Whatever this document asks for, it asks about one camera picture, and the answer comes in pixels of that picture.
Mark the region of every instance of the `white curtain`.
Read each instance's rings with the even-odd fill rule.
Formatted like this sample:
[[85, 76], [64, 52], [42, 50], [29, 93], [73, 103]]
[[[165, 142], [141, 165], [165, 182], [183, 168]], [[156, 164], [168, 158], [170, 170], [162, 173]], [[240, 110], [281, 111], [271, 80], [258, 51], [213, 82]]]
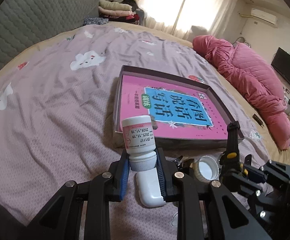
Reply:
[[237, 0], [137, 0], [145, 26], [187, 39], [195, 26], [217, 38], [229, 22]]

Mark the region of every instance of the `white pill bottle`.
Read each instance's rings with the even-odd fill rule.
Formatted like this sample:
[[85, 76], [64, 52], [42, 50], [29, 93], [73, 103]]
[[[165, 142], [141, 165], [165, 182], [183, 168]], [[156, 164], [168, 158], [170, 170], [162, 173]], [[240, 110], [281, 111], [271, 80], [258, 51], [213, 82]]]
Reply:
[[149, 115], [122, 120], [126, 151], [132, 171], [147, 171], [156, 165], [155, 138]]

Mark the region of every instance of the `small box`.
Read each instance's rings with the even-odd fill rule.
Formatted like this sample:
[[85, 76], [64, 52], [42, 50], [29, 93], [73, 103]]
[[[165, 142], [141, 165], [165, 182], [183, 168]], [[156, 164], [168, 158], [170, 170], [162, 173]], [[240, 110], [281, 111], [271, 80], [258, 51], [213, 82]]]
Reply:
[[151, 117], [156, 146], [164, 149], [226, 147], [227, 125], [235, 121], [210, 86], [124, 65], [113, 112], [115, 147], [124, 147], [121, 120], [138, 115]]

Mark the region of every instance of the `gray padded headboard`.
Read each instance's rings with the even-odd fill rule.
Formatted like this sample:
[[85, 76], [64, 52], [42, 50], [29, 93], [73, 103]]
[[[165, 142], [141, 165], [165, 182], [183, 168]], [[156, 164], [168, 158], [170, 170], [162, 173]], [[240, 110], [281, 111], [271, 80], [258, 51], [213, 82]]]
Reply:
[[0, 69], [26, 48], [98, 17], [99, 0], [4, 0], [0, 5]]

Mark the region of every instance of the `purple bed sheet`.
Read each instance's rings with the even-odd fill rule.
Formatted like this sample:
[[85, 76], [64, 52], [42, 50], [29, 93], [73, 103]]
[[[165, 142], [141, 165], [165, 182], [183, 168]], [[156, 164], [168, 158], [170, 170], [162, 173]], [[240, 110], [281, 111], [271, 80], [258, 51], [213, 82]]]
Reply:
[[[197, 76], [240, 122], [241, 158], [252, 154], [258, 167], [268, 160], [254, 123], [193, 49], [148, 32], [88, 25], [0, 77], [0, 204], [23, 224], [66, 181], [91, 180], [120, 158], [121, 149], [113, 148], [112, 113], [122, 65]], [[217, 158], [223, 150], [165, 154]], [[177, 208], [142, 206], [134, 175], [124, 201], [110, 203], [112, 239], [176, 239]]]

